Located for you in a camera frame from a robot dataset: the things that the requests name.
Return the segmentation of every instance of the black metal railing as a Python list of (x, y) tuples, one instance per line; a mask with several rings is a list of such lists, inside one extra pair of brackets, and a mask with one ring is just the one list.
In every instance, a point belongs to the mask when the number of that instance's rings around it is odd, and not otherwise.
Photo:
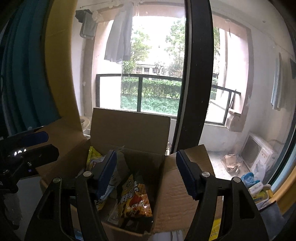
[[(138, 84), (137, 112), (141, 112), (143, 78), (154, 78), (154, 79), (160, 79), (160, 80), (182, 81), (181, 78), (169, 77), (169, 76), (160, 76), (160, 75), (150, 75), (150, 74), (97, 74), (96, 75), (96, 106), (97, 107), (100, 107), (100, 78), (101, 77), (135, 77), (135, 78), (138, 78), (139, 79), (139, 84)], [(217, 86), (217, 85), (212, 85), (212, 88), (228, 92), (227, 104), (226, 104), (225, 113), (224, 113), (222, 123), (220, 123), (220, 122), (212, 122), (212, 121), (205, 121), (205, 123), (224, 126), (225, 122), (226, 122), (230, 102), (231, 102), (232, 93), (233, 93), (233, 95), (235, 95), (235, 94), (240, 95), (241, 93), (236, 91), (236, 90), (227, 89), (227, 88)]]

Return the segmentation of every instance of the grass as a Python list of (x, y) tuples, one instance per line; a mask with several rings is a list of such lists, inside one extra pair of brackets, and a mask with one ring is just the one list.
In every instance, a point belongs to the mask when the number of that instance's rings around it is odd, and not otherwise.
[[(136, 95), (121, 95), (120, 107), (126, 110), (137, 110), (138, 97)], [(142, 97), (141, 111), (177, 115), (179, 99), (164, 97)]]

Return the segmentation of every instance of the blue gripper pad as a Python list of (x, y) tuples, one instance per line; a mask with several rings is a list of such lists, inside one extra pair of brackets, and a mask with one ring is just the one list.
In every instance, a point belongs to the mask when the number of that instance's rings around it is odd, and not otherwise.
[(41, 144), (48, 141), (48, 134), (45, 131), (36, 132), (30, 135), (26, 135), (21, 139), (21, 147), (29, 147), (37, 144)]
[(98, 199), (103, 196), (107, 190), (108, 184), (111, 180), (112, 174), (117, 164), (117, 155), (115, 151), (109, 151), (108, 154), (105, 156), (104, 161), (106, 164), (104, 169), (98, 178), (98, 186), (96, 191), (96, 196)]
[(176, 163), (188, 195), (192, 196), (194, 200), (197, 200), (197, 184), (200, 179), (199, 173), (201, 172), (199, 166), (191, 162), (183, 150), (176, 153)]

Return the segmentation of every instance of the cardboard box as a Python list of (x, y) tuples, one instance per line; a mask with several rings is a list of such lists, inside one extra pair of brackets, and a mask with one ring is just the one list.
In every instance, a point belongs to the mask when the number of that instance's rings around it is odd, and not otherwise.
[[(131, 171), (141, 171), (146, 185), (155, 191), (153, 225), (145, 234), (129, 232), (102, 221), (109, 240), (147, 240), (151, 234), (174, 230), (188, 230), (194, 217), (197, 201), (187, 194), (176, 166), (176, 155), (164, 156), (170, 128), (170, 117), (137, 112), (95, 108), (92, 117), (91, 138), (69, 131), (61, 120), (44, 127), (49, 142), (60, 150), (55, 163), (38, 168), (43, 188), (54, 177), (74, 178), (86, 165), (89, 146), (105, 155), (108, 150), (125, 146), (124, 155)], [(191, 161), (203, 171), (214, 175), (204, 145), (185, 150)], [(71, 207), (74, 226), (79, 228), (77, 210)], [(222, 199), (218, 198), (215, 219), (222, 213)]]

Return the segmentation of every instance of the yellow snack bag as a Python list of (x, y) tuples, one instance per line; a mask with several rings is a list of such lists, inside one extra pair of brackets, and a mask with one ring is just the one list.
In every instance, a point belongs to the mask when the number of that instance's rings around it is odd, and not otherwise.
[(97, 211), (100, 211), (100, 210), (103, 209), (103, 207), (105, 205), (105, 202), (106, 202), (106, 200), (105, 201), (102, 201), (102, 202), (97, 201), (97, 200), (94, 201), (94, 204), (96, 206)]
[(269, 196), (268, 196), (267, 192), (264, 190), (262, 190), (261, 192), (259, 192), (258, 194), (256, 194), (253, 197), (253, 200), (255, 203), (259, 203), (259, 202), (262, 202), (262, 201), (268, 200), (268, 199), (269, 199)]
[(213, 222), (211, 234), (209, 241), (218, 238), (219, 230), (220, 230), (221, 218), (215, 219)]
[(92, 170), (92, 168), (95, 165), (95, 163), (93, 162), (93, 160), (98, 159), (100, 157), (102, 157), (101, 153), (98, 152), (93, 146), (90, 146), (90, 148), (89, 148), (89, 154), (87, 156), (87, 161), (86, 161), (86, 170), (87, 171)]
[(119, 219), (152, 217), (148, 195), (140, 175), (136, 175), (134, 179), (131, 174), (122, 186), (118, 186), (117, 195)]

